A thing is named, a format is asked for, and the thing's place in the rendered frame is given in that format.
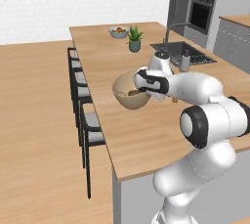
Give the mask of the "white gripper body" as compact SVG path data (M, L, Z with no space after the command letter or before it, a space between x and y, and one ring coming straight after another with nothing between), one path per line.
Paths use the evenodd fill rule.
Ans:
M156 99L157 101L159 102L162 102L165 98L168 98L169 96L168 95L165 95L165 94L159 94L159 93L156 93L156 92L150 92L151 96Z

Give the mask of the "tan round basket bowl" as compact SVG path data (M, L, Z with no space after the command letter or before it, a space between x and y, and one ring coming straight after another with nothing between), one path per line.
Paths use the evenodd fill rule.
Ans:
M135 71L130 70L120 75L112 85L112 92L116 100L128 110L137 110L146 105L150 96L141 92L135 96L128 96L131 90L138 90L134 84Z

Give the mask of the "grey island counter base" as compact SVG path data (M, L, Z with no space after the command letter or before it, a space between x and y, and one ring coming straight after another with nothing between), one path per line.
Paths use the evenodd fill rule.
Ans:
M112 173L113 223L151 224L163 205L152 175L119 183ZM250 217L250 151L238 153L234 166L206 184L191 202L198 224L230 224Z

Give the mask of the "grey soap dispenser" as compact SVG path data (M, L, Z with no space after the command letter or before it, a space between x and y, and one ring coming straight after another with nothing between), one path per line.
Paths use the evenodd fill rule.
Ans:
M180 72L187 72L190 65L189 50L185 50L180 63Z

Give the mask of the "dark steel sink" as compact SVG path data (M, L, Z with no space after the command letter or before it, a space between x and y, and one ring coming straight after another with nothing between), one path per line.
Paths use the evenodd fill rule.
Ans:
M205 65L215 63L215 60L206 56L199 50L196 50L194 47L190 46L186 42L170 42L168 44L168 52L170 56L170 62L178 67L181 63L182 56L185 53L189 53L190 64L192 66Z

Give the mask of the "green plant in grey pot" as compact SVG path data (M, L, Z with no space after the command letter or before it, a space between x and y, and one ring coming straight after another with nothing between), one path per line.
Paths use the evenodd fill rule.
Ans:
M139 32L138 27L131 26L128 37L129 37L129 50L133 53L138 53L141 50L141 40L142 40L142 33Z

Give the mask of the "dark grey tap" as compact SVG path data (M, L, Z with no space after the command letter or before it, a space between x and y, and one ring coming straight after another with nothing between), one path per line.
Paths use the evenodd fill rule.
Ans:
M176 26L186 26L186 25L191 25L191 22L177 22L177 23L173 23L172 25L167 27L166 34L165 34L165 40L163 41L163 47L162 47L162 51L164 53L166 53L168 51L168 39L169 39L170 30Z

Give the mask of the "grey fruit bowl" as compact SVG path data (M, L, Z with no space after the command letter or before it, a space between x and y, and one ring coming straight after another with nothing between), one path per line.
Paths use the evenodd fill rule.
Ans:
M126 31L125 32L115 32L114 30L117 29L118 27L122 27L124 28ZM111 27L109 29L109 33L110 35L113 37L113 38L116 38L116 39L122 39L122 38L126 38L128 33L129 33L129 29L127 27L124 27L124 26L114 26L114 27Z

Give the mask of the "black stool with grey seat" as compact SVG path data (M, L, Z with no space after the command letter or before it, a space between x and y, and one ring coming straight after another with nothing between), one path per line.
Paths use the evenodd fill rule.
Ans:
M87 86L84 86L83 84L75 85L73 88L72 97L73 97L73 110L75 113L75 123L78 133L78 143L79 146L82 146L79 102L80 101L85 102L91 98L89 88Z
M82 163L86 169L86 185L88 198L91 197L90 148L105 144L104 134L95 112L84 112L80 106L80 131L82 141Z
M68 66L70 70L81 71L82 66L76 53L76 49L72 47L67 48Z
M73 104L72 93L73 93L74 86L83 84L84 86L88 87L88 85L85 80L85 75L84 75L83 70L81 71L69 70L69 79L70 79L71 100Z

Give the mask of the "grey cupboard run wooden top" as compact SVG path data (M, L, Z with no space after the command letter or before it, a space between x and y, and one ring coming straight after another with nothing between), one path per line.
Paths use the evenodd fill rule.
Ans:
M250 27L221 19L213 53L250 74Z

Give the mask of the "black built-in oven stack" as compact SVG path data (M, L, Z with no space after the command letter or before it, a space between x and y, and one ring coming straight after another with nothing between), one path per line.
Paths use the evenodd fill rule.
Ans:
M216 0L190 0L185 38L205 47Z

